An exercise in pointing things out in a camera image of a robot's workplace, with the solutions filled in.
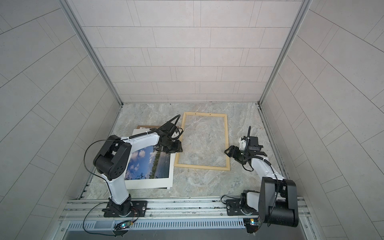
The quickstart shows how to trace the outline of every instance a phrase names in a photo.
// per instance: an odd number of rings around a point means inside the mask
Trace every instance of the empty picture frame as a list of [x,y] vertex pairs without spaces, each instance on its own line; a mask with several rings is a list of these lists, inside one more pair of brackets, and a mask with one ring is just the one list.
[[[228,121],[227,121],[227,115],[226,114],[220,114],[220,113],[196,113],[196,112],[184,112],[183,114],[183,121],[181,123],[181,128],[184,129],[185,127],[185,121],[187,120],[187,116],[205,116],[205,117],[214,117],[214,118],[224,118],[224,137],[225,137],[225,143],[223,144],[223,155],[224,150],[229,148],[229,140],[228,140]],[[182,134],[180,136],[180,141],[182,142],[183,138]],[[229,163],[229,157],[225,156],[225,167],[217,167],[217,166],[204,166],[204,165],[192,165],[192,164],[180,164],[179,163],[179,157],[181,153],[176,153],[175,157],[175,167],[188,167],[188,168],[196,168],[196,169],[207,169],[207,170],[221,170],[221,171],[229,171],[230,170],[230,163]]]

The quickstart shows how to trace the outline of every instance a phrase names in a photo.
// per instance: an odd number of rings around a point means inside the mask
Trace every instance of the gray marble surface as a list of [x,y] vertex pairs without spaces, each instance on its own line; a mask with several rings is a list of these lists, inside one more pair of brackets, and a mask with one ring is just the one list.
[[223,117],[187,115],[179,163],[203,166],[226,166]]
[[[113,134],[119,137],[130,136],[133,129],[138,125],[162,125],[177,114],[183,116],[185,111],[227,114],[229,145],[238,146],[238,139],[247,134],[248,126],[252,126],[251,136],[259,137],[259,144],[264,145],[263,151],[268,155],[272,165],[279,169],[254,103],[125,104]],[[210,128],[205,129],[207,132],[212,132],[215,129],[210,127],[208,122],[205,123],[205,127]],[[184,145],[184,142],[183,149],[190,151],[187,144]],[[230,160],[230,167],[230,171],[175,167],[173,187],[169,190],[137,189],[130,190],[129,193],[132,198],[205,197],[221,196],[223,194],[239,195],[245,189],[260,190],[261,180],[255,171],[245,171],[241,164],[234,159]],[[92,179],[84,195],[86,199],[106,199],[108,196],[106,184],[97,177]]]

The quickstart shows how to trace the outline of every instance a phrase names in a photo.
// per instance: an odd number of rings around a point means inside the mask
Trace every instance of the blue sky in photo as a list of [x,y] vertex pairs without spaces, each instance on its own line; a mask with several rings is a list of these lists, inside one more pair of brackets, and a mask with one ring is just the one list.
[[141,173],[149,178],[155,155],[156,152],[153,152],[153,146],[133,152],[124,178],[126,179],[129,176],[132,179],[139,179]]

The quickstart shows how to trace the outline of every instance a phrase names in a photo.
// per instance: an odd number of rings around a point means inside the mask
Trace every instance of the ventilation grille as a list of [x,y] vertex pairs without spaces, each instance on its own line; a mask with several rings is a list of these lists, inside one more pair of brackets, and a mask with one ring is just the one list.
[[[110,220],[110,224],[97,223],[97,220],[85,221],[84,228],[87,230],[111,230],[121,220]],[[242,218],[212,218],[212,219],[156,219],[137,220],[131,230],[160,230],[160,229],[210,229],[210,228],[245,228]],[[70,221],[69,231],[83,231],[82,221]]]

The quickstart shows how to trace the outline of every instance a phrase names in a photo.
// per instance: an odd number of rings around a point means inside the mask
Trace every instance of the tiled wall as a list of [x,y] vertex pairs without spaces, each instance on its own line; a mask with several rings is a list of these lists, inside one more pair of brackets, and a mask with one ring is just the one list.
[[123,102],[258,101],[301,5],[68,1]]
[[55,0],[0,1],[0,29],[0,238],[42,239],[119,105]]
[[323,239],[384,236],[383,15],[313,0],[262,106]]

